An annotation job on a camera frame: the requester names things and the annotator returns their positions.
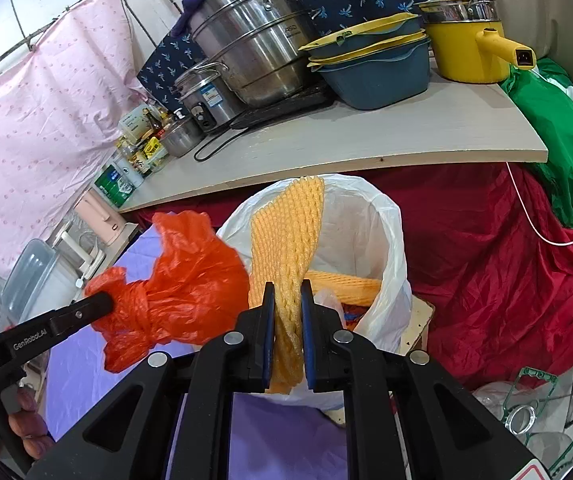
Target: white trash bag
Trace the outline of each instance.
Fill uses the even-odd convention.
[[[355,329],[377,348],[395,352],[410,320],[411,292],[399,207],[358,176],[320,175],[324,179],[324,212],[312,270],[382,280],[375,302]],[[294,179],[281,180],[243,202],[224,222],[218,236],[233,247],[250,272],[250,219]],[[275,402],[333,410],[343,406],[342,392],[314,394],[306,385],[289,395],[265,394]]]

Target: orange plastic bag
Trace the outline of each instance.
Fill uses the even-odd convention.
[[[111,267],[86,287],[101,290],[114,310],[91,326],[106,340],[105,370],[118,373],[172,339],[204,344],[232,330],[249,307],[249,275],[235,249],[215,235],[206,213],[153,216],[162,254],[150,279],[126,283],[126,269]]]

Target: steel pot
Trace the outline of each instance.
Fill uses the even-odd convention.
[[[228,67],[220,62],[202,61],[175,81],[178,98],[205,133],[226,126],[247,109],[222,80]]]
[[[193,37],[229,70],[222,78],[259,108],[297,93],[313,75],[299,48],[319,36],[300,0],[205,0],[191,18]]]
[[[495,0],[429,0],[418,4],[439,72],[463,83],[496,83],[509,64],[535,66],[530,47],[504,37]]]
[[[160,136],[160,142],[172,156],[183,156],[196,147],[205,134],[191,116],[180,119]]]

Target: pink curtain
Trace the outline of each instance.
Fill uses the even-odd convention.
[[[0,275],[46,240],[114,151],[135,78],[120,0],[83,0],[0,76]]]

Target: green bag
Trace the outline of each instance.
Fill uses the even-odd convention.
[[[564,88],[573,85],[552,60],[540,59],[537,67],[544,78],[553,78]],[[546,190],[561,224],[573,228],[573,101],[555,85],[513,67],[501,86],[549,149],[547,163],[527,167]]]

